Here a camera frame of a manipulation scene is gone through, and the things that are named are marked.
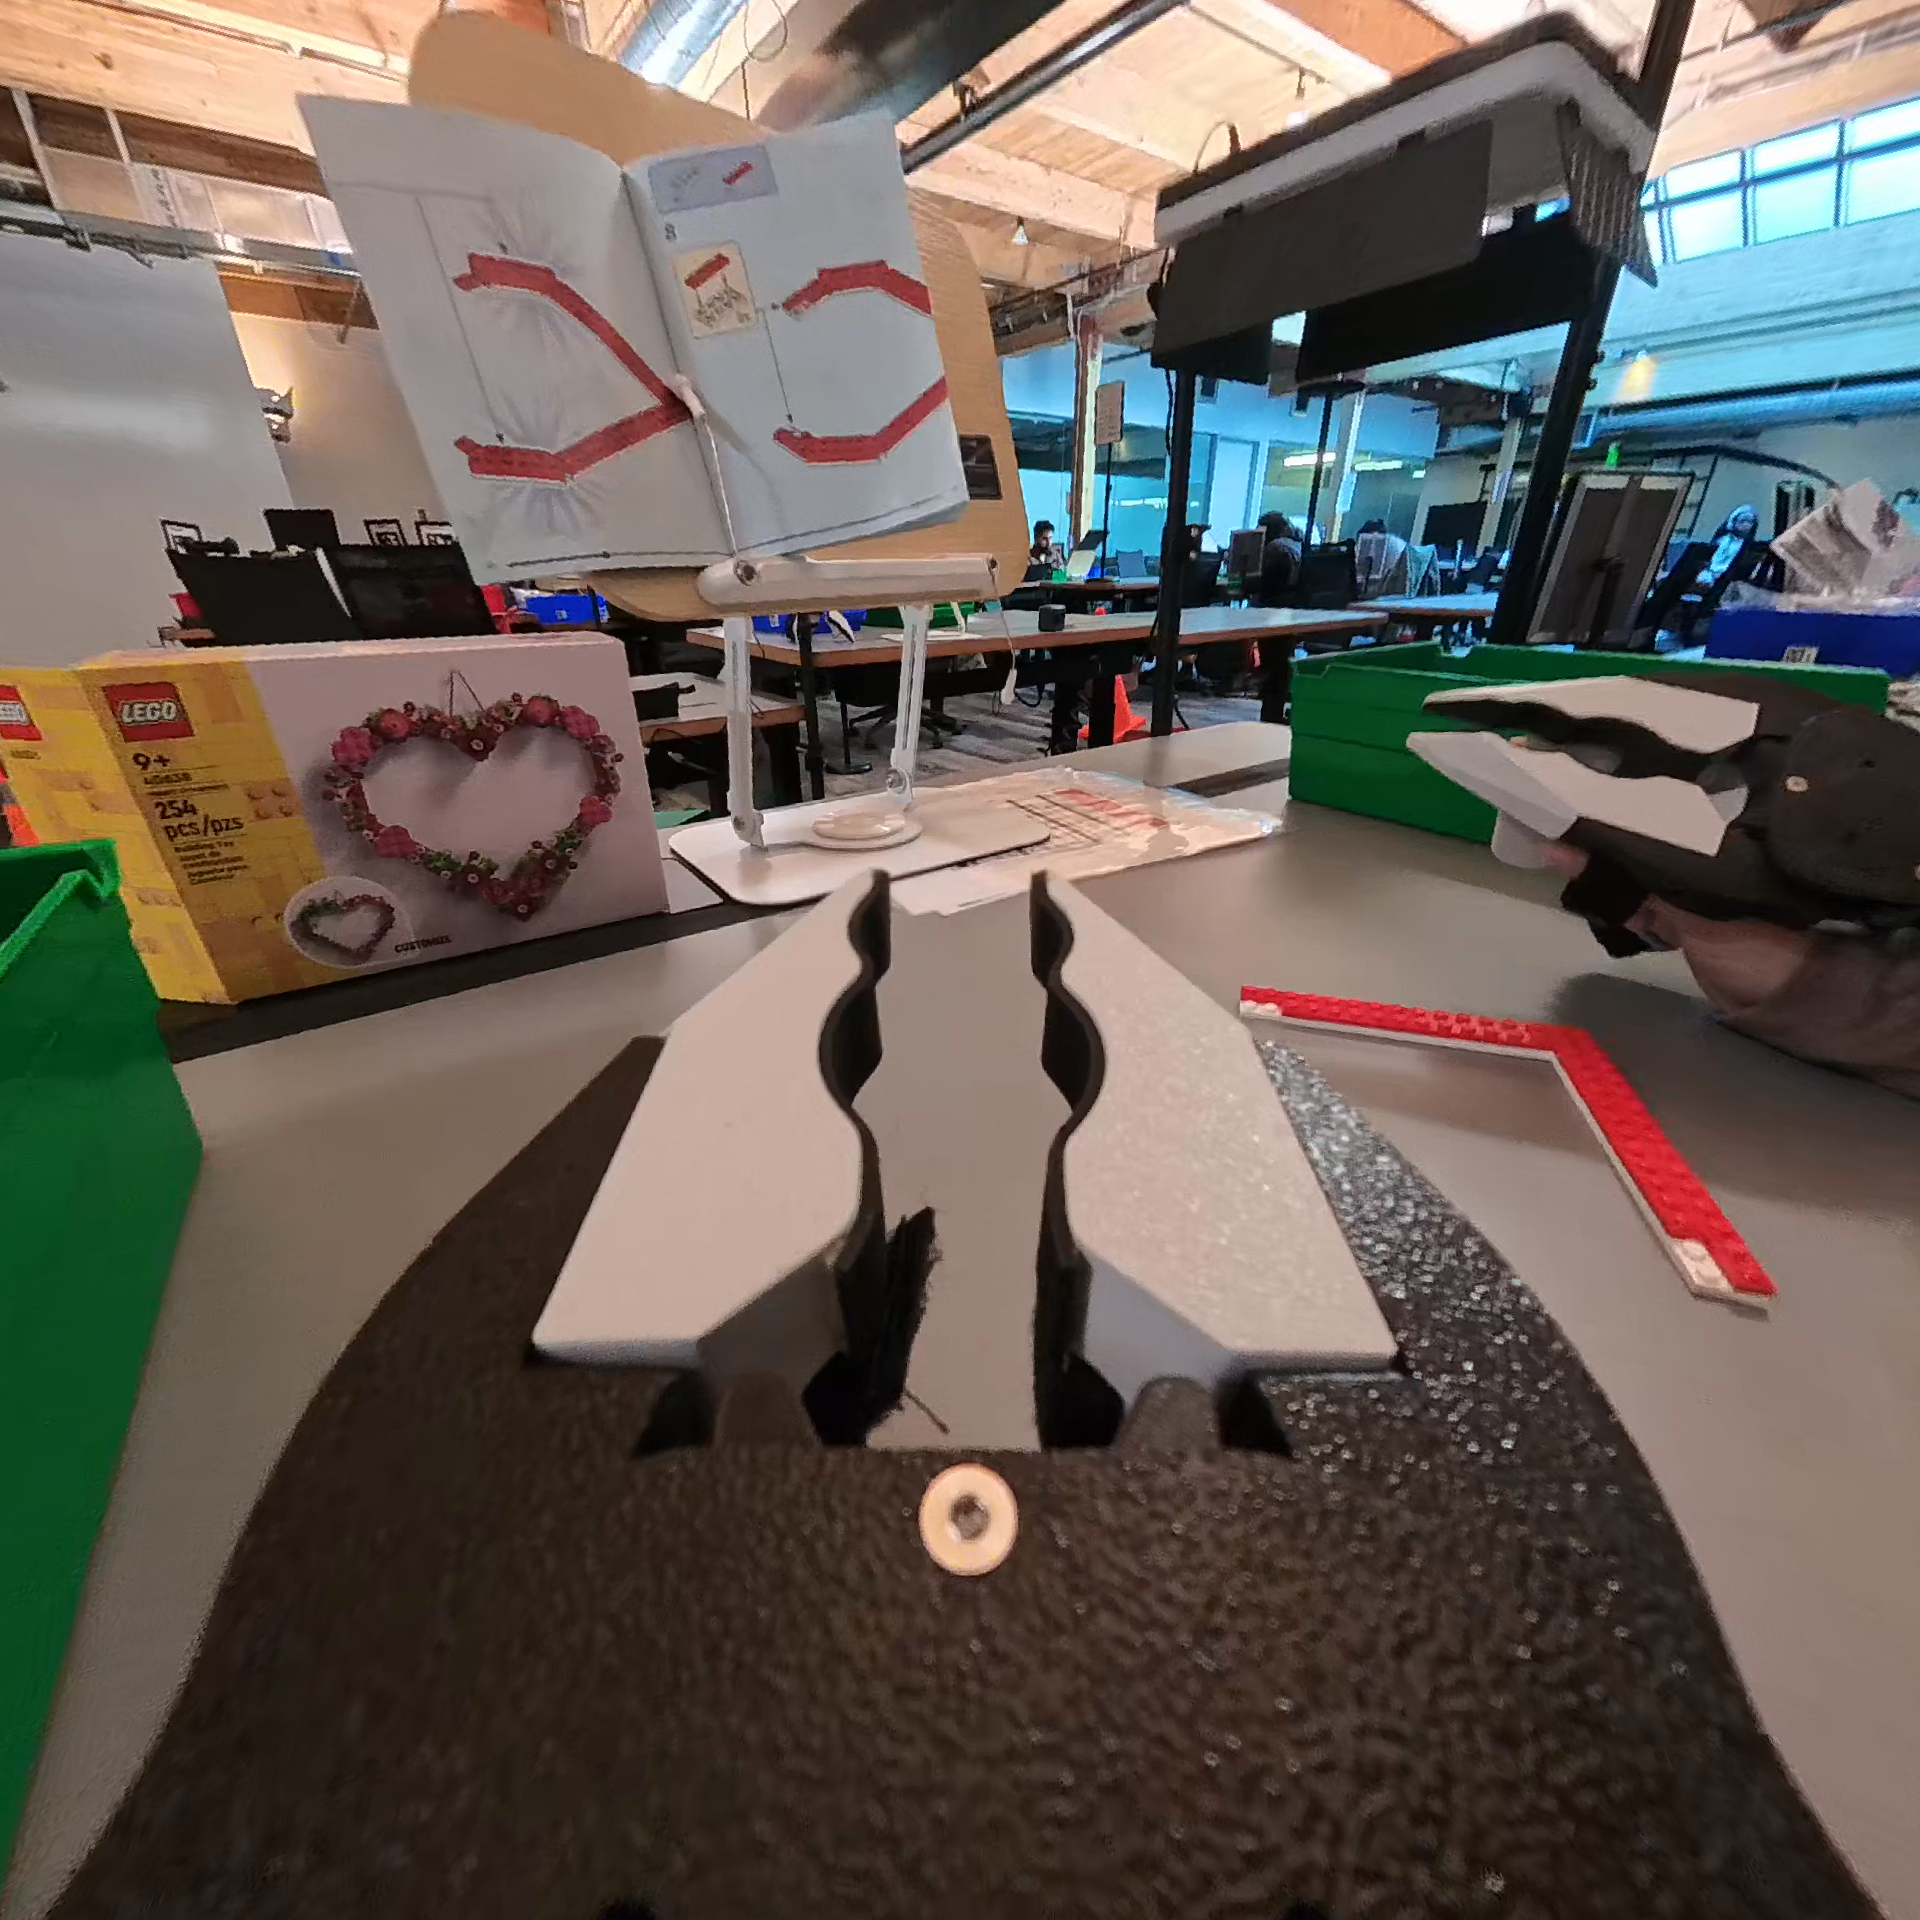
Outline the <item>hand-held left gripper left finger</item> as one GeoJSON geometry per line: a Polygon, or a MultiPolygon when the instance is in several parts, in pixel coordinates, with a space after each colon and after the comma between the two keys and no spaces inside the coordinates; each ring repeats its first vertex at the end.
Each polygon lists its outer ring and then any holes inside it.
{"type": "Polygon", "coordinates": [[[854,874],[673,1021],[536,1317],[571,1363],[814,1373],[886,1324],[878,1069],[890,883],[854,874]]]}

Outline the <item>red angled lego plate assembly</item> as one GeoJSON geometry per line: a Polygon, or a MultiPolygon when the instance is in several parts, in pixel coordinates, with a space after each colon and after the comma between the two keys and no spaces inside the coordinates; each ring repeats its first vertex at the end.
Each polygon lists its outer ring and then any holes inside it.
{"type": "Polygon", "coordinates": [[[1722,1215],[1695,1163],[1669,1143],[1588,1029],[1273,988],[1244,988],[1237,1008],[1319,1035],[1499,1052],[1551,1067],[1695,1299],[1761,1313],[1777,1299],[1772,1274],[1729,1215],[1722,1215]]]}

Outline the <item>pale blue instruction booklet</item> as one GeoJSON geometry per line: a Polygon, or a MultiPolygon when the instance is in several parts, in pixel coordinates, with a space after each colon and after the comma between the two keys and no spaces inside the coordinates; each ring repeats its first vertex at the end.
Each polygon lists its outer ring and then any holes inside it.
{"type": "Polygon", "coordinates": [[[299,113],[481,576],[758,562],[968,508],[878,116],[616,161],[462,109],[299,113]]]}

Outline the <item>crumpled newspaper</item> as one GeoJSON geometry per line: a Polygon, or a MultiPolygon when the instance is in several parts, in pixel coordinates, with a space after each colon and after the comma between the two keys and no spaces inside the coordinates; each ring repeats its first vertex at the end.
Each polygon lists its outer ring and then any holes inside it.
{"type": "Polygon", "coordinates": [[[1920,534],[1875,485],[1851,485],[1772,534],[1785,592],[1804,601],[1920,596],[1920,534]]]}

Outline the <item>silver spiral ceiling duct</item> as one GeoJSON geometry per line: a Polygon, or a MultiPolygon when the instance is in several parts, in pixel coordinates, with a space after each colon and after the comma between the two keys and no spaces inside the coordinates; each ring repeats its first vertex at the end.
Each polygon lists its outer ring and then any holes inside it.
{"type": "Polygon", "coordinates": [[[648,86],[712,95],[726,77],[786,42],[782,0],[630,0],[614,20],[606,56],[648,86]]]}

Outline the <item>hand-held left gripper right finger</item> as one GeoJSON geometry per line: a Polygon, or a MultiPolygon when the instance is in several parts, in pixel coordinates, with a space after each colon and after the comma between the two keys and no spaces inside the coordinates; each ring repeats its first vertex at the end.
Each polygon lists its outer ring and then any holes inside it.
{"type": "Polygon", "coordinates": [[[1398,1340],[1252,1029],[1069,875],[1030,886],[1046,1143],[1035,1363],[1381,1373],[1398,1340]]]}

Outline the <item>yellow white lego box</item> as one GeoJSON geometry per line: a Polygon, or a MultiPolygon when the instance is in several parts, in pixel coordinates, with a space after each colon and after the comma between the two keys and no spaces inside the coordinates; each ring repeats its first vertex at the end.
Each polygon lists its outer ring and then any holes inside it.
{"type": "Polygon", "coordinates": [[[161,1001],[265,1001],[667,908],[626,650],[435,633],[0,672],[45,844],[115,841],[161,1001]]]}

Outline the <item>black overhead frame bar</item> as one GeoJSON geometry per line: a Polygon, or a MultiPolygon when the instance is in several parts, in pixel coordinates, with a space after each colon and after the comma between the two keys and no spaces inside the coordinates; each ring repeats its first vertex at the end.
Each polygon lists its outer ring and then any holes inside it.
{"type": "Polygon", "coordinates": [[[1112,12],[1102,12],[1093,30],[1073,35],[1062,45],[1042,51],[1038,63],[1030,63],[1026,73],[1016,73],[1000,86],[971,89],[971,86],[952,79],[958,113],[948,121],[941,121],[936,131],[908,141],[901,147],[901,169],[914,175],[929,161],[958,153],[965,141],[971,141],[990,121],[1000,121],[1016,109],[1035,102],[1042,89],[1081,77],[1093,63],[1102,63],[1121,42],[1146,35],[1159,20],[1167,20],[1174,7],[1186,7],[1186,0],[1131,0],[1131,6],[1114,6],[1112,12]]]}

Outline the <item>blue bin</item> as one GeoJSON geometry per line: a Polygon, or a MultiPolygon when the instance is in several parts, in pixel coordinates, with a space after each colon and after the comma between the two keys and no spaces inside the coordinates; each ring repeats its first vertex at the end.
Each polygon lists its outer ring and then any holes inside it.
{"type": "Polygon", "coordinates": [[[1843,665],[1843,666],[1880,666],[1893,681],[1910,681],[1920,679],[1920,601],[1918,596],[1739,601],[1711,615],[1701,653],[1749,665],[1843,665]]]}

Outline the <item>black stand pole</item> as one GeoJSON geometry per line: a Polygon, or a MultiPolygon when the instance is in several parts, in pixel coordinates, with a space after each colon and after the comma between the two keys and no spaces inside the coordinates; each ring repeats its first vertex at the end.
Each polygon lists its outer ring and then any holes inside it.
{"type": "MultiPolygon", "coordinates": [[[[1659,0],[1650,12],[1650,30],[1646,30],[1638,102],[1646,109],[1654,131],[1665,127],[1665,113],[1669,113],[1669,89],[1677,77],[1677,56],[1690,45],[1695,7],[1700,7],[1695,0],[1659,0]]],[[[1496,646],[1523,646],[1531,631],[1544,545],[1557,529],[1557,504],[1560,504],[1560,485],[1568,470],[1575,425],[1581,425],[1581,414],[1595,393],[1595,372],[1605,359],[1605,332],[1611,317],[1615,286],[1622,286],[1622,263],[1611,256],[1605,256],[1595,263],[1588,303],[1568,320],[1568,338],[1564,338],[1564,352],[1557,363],[1551,414],[1542,421],[1538,459],[1526,474],[1526,508],[1523,508],[1506,575],[1499,588],[1496,646]]]]}

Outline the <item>black framed board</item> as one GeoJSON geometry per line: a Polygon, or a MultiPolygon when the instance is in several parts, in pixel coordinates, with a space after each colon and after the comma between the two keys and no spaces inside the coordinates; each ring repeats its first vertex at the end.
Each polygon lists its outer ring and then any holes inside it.
{"type": "Polygon", "coordinates": [[[1526,646],[1625,650],[1695,474],[1581,470],[1557,508],[1526,646]]]}

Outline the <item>clear plastic bag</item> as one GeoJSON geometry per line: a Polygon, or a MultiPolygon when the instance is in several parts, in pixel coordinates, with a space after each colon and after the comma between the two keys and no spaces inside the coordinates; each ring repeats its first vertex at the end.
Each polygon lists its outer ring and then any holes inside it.
{"type": "Polygon", "coordinates": [[[965,915],[990,902],[1030,895],[1035,874],[1086,883],[1257,844],[1280,830],[1280,816],[1273,811],[1212,805],[1182,788],[1144,788],[1112,774],[1004,774],[990,783],[936,788],[918,799],[929,823],[946,816],[971,822],[990,805],[1020,811],[1026,823],[1042,830],[1042,841],[1035,850],[901,875],[890,883],[897,908],[965,915]]]}

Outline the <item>black overhead panel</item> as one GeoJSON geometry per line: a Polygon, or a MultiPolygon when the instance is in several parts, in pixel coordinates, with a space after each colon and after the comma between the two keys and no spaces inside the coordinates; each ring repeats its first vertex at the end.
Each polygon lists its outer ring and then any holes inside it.
{"type": "Polygon", "coordinates": [[[1446,51],[1159,196],[1152,363],[1294,382],[1582,320],[1654,281],[1641,188],[1665,101],[1575,20],[1446,51]]]}

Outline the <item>green plastic bin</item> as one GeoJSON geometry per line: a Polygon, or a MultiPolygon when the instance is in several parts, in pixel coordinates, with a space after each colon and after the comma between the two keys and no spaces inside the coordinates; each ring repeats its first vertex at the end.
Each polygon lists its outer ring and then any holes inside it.
{"type": "Polygon", "coordinates": [[[0,1833],[36,1786],[205,1164],[110,841],[0,856],[0,1833]]]}
{"type": "Polygon", "coordinates": [[[1300,657],[1291,679],[1291,797],[1396,822],[1471,844],[1496,841],[1496,805],[1433,774],[1412,751],[1412,730],[1444,730],[1427,714],[1433,694],[1481,694],[1487,681],[1564,681],[1564,679],[1711,679],[1729,694],[1736,679],[1785,679],[1851,708],[1886,710],[1886,672],[1868,665],[1756,665],[1756,657],[1659,657],[1557,646],[1366,646],[1345,653],[1300,657]]]}

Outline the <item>wooden book stand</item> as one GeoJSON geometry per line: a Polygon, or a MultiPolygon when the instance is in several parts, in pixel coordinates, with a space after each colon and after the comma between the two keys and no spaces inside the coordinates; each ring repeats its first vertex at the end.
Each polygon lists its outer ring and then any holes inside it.
{"type": "MultiPolygon", "coordinates": [[[[420,109],[462,109],[500,121],[526,121],[576,139],[614,161],[644,161],[687,147],[745,147],[767,127],[730,113],[726,102],[694,101],[673,86],[648,86],[621,63],[539,36],[504,12],[453,7],[435,12],[412,45],[409,101],[420,109]]],[[[1016,474],[1016,439],[1000,399],[1000,359],[990,343],[986,288],[965,233],[913,202],[918,263],[929,288],[929,320],[948,368],[948,406],[965,436],[986,436],[996,457],[1000,496],[971,496],[948,527],[918,527],[849,545],[826,545],[812,557],[758,562],[738,606],[702,596],[698,568],[590,568],[585,575],[614,606],[667,627],[712,627],[750,633],[754,609],[819,609],[819,606],[884,606],[908,588],[946,588],[948,596],[1000,596],[1020,576],[1026,496],[1016,474]]],[[[1035,816],[958,799],[914,799],[918,836],[901,850],[814,850],[801,844],[812,816],[828,799],[767,811],[767,850],[750,850],[726,822],[679,830],[673,856],[705,886],[738,903],[812,903],[865,868],[890,875],[941,874],[968,856],[996,856],[1016,844],[1038,844],[1046,830],[1035,816]]]]}

